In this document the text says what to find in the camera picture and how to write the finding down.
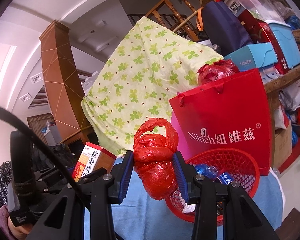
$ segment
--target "red mesh basket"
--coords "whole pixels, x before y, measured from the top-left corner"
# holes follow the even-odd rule
[[[252,156],[238,149],[213,149],[192,157],[186,163],[207,164],[215,166],[219,171],[229,172],[234,180],[241,183],[241,186],[252,198],[257,191],[260,179],[260,172],[257,162]],[[183,213],[183,205],[179,199],[179,188],[170,197],[166,198],[166,204],[177,217],[194,222],[194,212]],[[222,215],[217,217],[218,226],[222,225]]]

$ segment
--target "light blue box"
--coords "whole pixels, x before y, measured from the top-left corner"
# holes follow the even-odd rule
[[[283,55],[286,58],[288,68],[291,69],[300,64],[300,51],[290,26],[286,26],[282,23],[271,23],[270,21],[267,21],[267,23],[280,45]]]
[[[249,44],[225,56],[231,59],[240,71],[265,67],[278,62],[270,42]]]

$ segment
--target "green clover print cloth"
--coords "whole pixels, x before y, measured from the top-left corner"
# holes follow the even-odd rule
[[[150,117],[171,120],[168,102],[198,85],[197,71],[222,59],[143,17],[101,70],[82,108],[101,146],[114,154],[133,149],[133,136]],[[165,135],[162,127],[154,132]]]

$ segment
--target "red paper bag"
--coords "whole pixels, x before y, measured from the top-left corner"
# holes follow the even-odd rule
[[[268,175],[269,105],[257,68],[204,84],[169,100],[193,156],[215,148],[243,150]]]

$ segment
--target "orange strap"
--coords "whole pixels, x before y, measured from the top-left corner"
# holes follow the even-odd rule
[[[198,11],[198,15],[197,15],[197,27],[198,27],[198,30],[199,31],[203,31],[203,19],[202,19],[202,16],[201,16],[201,10],[203,9],[203,7],[201,7]]]

